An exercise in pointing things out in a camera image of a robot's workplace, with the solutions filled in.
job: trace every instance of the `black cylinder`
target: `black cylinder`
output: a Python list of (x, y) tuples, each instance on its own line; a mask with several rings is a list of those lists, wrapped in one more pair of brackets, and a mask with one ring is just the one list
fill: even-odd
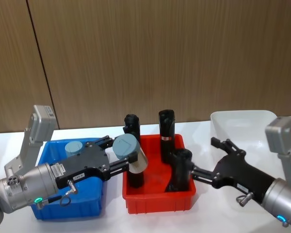
[(161, 135), (161, 160), (165, 164), (170, 163), (171, 154), (175, 149), (175, 112), (174, 110), (162, 110), (159, 112)]
[[(125, 126), (123, 127), (124, 133), (130, 133), (134, 135), (141, 147), (139, 118), (135, 114), (128, 114), (126, 115), (124, 122), (125, 122)], [(143, 172), (132, 173), (128, 171), (127, 177), (129, 185), (131, 187), (139, 188), (145, 183)]]
[(171, 179), (166, 192), (188, 191), (190, 185), (190, 171), (188, 162), (192, 160), (192, 153), (187, 149), (176, 149), (171, 159)]

